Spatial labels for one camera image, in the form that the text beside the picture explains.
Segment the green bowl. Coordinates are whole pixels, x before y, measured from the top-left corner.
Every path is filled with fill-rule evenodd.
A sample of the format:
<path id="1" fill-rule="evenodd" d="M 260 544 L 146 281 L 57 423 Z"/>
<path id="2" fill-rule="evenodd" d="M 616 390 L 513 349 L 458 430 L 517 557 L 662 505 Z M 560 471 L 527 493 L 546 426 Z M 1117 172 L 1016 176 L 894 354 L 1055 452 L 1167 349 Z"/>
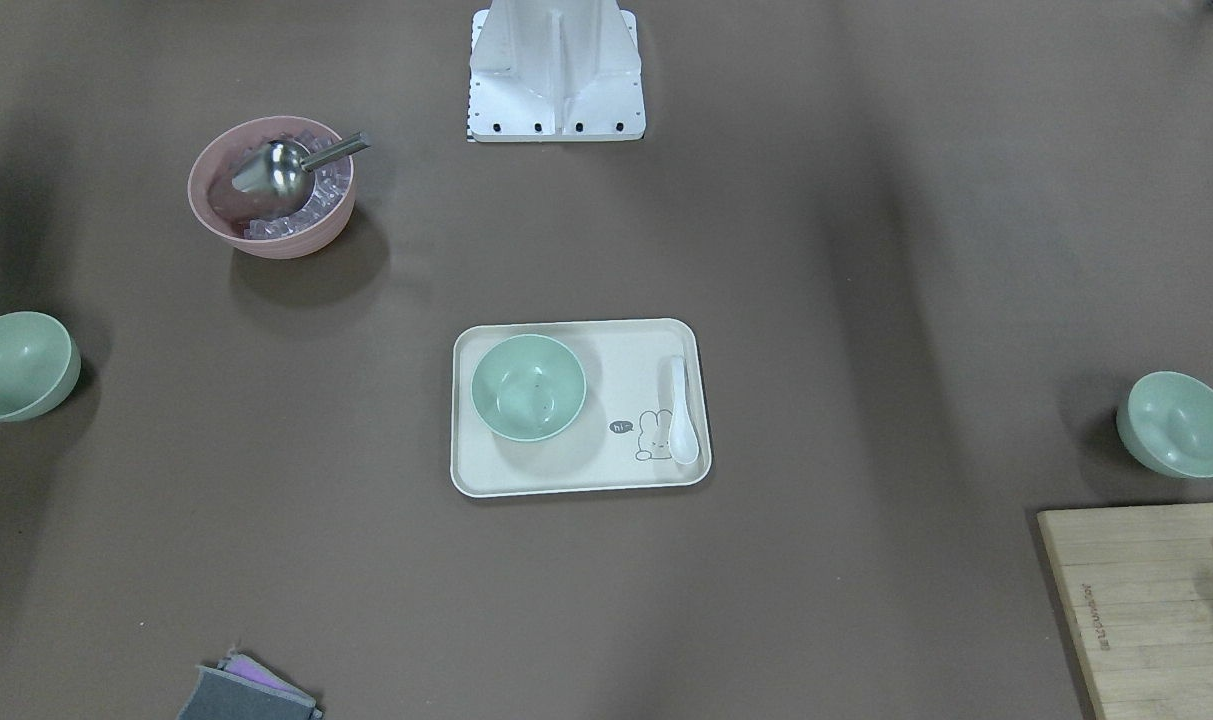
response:
<path id="1" fill-rule="evenodd" d="M 1213 478 L 1213 388 L 1191 375 L 1144 375 L 1122 398 L 1115 428 L 1124 448 L 1150 470 Z"/>
<path id="2" fill-rule="evenodd" d="M 496 436 L 516 442 L 556 438 L 588 398 L 586 368 L 564 342 L 516 335 L 488 348 L 469 381 L 469 400 Z"/>
<path id="3" fill-rule="evenodd" d="M 0 316 L 0 421 L 29 421 L 72 395 L 81 354 L 66 325 L 44 313 Z"/>

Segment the green bowl on tray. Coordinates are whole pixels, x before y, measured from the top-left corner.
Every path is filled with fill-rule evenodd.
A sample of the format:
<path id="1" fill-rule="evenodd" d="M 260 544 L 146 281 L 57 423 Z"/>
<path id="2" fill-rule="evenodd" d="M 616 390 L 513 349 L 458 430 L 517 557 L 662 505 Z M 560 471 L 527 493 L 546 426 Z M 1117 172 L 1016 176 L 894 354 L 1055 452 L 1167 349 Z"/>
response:
<path id="1" fill-rule="evenodd" d="M 469 400 L 496 436 L 516 442 L 556 438 L 588 398 L 586 368 L 564 342 L 516 335 L 488 348 L 469 381 Z"/>

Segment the cream rabbit tray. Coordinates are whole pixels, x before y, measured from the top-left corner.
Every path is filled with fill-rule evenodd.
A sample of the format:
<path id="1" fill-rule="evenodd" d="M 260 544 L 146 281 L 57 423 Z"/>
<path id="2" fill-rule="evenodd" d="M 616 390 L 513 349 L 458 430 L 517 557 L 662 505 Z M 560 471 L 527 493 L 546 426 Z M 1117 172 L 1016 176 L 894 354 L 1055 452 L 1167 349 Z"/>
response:
<path id="1" fill-rule="evenodd" d="M 588 383 L 579 419 L 541 442 L 496 436 L 469 400 L 469 381 L 484 352 L 526 333 L 564 342 L 582 361 Z M 697 461 L 690 465 L 670 455 L 671 356 L 685 359 L 699 442 Z M 452 482 L 473 498 L 693 486 L 707 478 L 714 462 L 696 335 L 674 318 L 466 328 L 452 348 L 451 415 Z"/>

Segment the white ceramic spoon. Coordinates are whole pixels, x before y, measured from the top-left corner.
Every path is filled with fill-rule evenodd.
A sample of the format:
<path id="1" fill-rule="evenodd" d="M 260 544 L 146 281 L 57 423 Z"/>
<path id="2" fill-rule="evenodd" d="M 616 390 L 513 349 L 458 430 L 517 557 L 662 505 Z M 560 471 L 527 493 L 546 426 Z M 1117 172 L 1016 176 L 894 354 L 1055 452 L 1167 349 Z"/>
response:
<path id="1" fill-rule="evenodd" d="M 687 366 L 682 356 L 670 358 L 670 379 L 673 385 L 671 400 L 673 410 L 670 421 L 670 455 L 680 465 L 690 465 L 697 461 L 699 442 L 696 429 L 691 421 L 687 398 Z"/>

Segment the clear ice cubes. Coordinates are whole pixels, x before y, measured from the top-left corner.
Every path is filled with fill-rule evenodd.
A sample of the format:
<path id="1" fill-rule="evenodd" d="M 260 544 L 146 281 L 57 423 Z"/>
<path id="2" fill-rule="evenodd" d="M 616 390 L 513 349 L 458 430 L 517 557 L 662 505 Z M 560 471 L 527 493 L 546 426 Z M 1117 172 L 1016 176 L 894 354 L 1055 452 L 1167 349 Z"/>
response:
<path id="1" fill-rule="evenodd" d="M 324 147 L 332 145 L 332 143 L 335 143 L 328 139 L 317 138 L 309 133 L 301 133 L 296 136 L 278 135 L 277 137 L 268 138 L 263 143 L 274 138 L 294 138 L 311 152 L 321 150 Z M 344 195 L 344 190 L 341 188 L 341 170 L 346 159 L 347 158 L 340 159 L 328 164 L 326 167 L 315 170 L 313 173 L 315 184 L 312 196 L 308 201 L 306 201 L 303 208 L 298 208 L 295 213 L 286 215 L 286 217 L 277 219 L 249 219 L 249 222 L 239 222 L 246 227 L 245 236 L 247 240 L 281 240 L 281 238 L 286 238 L 289 234 L 304 232 L 304 228 L 314 225 L 319 222 L 319 219 L 321 219 L 321 217 L 324 217 L 324 215 L 330 213 L 332 206 L 338 202 L 342 195 Z"/>

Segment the metal ice scoop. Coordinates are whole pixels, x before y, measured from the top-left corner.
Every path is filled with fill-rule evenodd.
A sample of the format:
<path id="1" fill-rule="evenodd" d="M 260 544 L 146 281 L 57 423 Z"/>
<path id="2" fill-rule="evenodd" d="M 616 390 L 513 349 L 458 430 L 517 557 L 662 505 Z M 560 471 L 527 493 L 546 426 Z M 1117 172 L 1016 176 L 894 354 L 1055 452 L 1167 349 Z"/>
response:
<path id="1" fill-rule="evenodd" d="M 277 219 L 303 208 L 315 184 L 313 173 L 328 164 L 368 149 L 361 132 L 311 152 L 294 138 L 274 138 L 230 170 L 224 182 L 228 219 Z"/>

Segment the pink bowl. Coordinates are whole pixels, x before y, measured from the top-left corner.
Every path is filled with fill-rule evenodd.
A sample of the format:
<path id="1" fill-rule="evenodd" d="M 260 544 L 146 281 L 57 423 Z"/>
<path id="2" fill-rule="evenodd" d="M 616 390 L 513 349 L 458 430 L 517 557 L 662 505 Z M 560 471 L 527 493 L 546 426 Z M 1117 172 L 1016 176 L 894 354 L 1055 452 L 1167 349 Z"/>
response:
<path id="1" fill-rule="evenodd" d="M 313 255 L 313 252 L 334 242 L 341 232 L 344 232 L 355 208 L 354 158 L 347 158 L 342 164 L 341 188 L 344 190 L 344 195 L 332 206 L 330 213 L 324 215 L 314 225 L 304 228 L 304 232 L 289 234 L 281 240 L 247 240 L 245 236 L 246 227 L 222 217 L 216 210 L 216 205 L 210 201 L 220 196 L 220 188 L 224 187 L 230 170 L 239 167 L 240 161 L 249 152 L 258 149 L 260 143 L 278 135 L 296 136 L 301 133 L 309 133 L 335 143 L 341 139 L 335 128 L 324 126 L 317 120 L 277 115 L 277 118 L 246 120 L 234 128 L 227 128 L 221 136 L 210 141 L 203 154 L 195 160 L 189 178 L 187 178 L 187 199 L 189 199 L 190 210 L 197 219 L 232 247 L 257 256 L 257 258 L 304 258 L 306 255 Z"/>

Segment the grey and purple cloths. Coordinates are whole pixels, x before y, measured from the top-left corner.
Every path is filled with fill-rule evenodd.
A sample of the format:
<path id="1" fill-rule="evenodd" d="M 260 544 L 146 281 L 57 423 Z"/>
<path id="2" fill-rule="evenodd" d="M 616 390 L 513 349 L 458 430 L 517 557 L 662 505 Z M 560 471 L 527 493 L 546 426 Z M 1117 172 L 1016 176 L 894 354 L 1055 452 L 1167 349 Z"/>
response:
<path id="1" fill-rule="evenodd" d="M 230 650 L 216 665 L 199 665 L 178 719 L 323 719 L 324 710 L 249 653 Z"/>

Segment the wooden cutting board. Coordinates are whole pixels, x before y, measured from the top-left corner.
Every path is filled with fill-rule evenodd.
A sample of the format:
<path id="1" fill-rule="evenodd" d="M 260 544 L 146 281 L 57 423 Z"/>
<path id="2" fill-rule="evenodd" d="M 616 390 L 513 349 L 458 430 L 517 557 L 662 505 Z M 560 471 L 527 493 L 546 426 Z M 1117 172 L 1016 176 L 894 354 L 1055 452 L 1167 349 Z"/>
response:
<path id="1" fill-rule="evenodd" d="M 1213 719 L 1213 502 L 1037 515 L 1098 719 Z"/>

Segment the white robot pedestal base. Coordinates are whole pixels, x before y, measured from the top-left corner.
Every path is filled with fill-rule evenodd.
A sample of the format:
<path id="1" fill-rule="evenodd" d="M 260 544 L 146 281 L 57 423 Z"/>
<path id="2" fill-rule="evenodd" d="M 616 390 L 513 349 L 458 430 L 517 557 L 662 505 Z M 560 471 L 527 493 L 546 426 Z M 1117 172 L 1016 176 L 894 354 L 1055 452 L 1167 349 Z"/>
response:
<path id="1" fill-rule="evenodd" d="M 492 1 L 473 15 L 469 141 L 621 142 L 644 133 L 632 12 L 615 1 Z"/>

